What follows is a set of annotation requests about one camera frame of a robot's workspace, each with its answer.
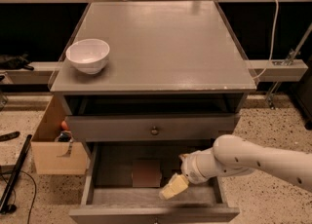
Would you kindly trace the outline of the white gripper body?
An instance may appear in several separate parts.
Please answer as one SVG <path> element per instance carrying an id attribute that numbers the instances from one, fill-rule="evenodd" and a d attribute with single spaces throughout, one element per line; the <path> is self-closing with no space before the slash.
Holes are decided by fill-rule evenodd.
<path id="1" fill-rule="evenodd" d="M 210 178 L 224 175 L 228 169 L 220 163 L 213 149 L 190 153 L 185 162 L 181 162 L 181 172 L 190 183 L 201 184 Z"/>

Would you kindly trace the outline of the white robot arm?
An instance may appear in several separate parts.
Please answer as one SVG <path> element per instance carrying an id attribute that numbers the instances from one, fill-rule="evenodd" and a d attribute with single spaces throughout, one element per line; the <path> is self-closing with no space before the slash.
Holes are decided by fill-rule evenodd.
<path id="1" fill-rule="evenodd" d="M 225 134 L 212 148 L 181 154 L 181 174 L 175 173 L 160 191 L 168 200 L 185 191 L 189 184 L 201 184 L 220 176 L 240 176 L 255 169 L 264 171 L 306 191 L 312 191 L 312 154 L 263 147 L 246 139 Z"/>

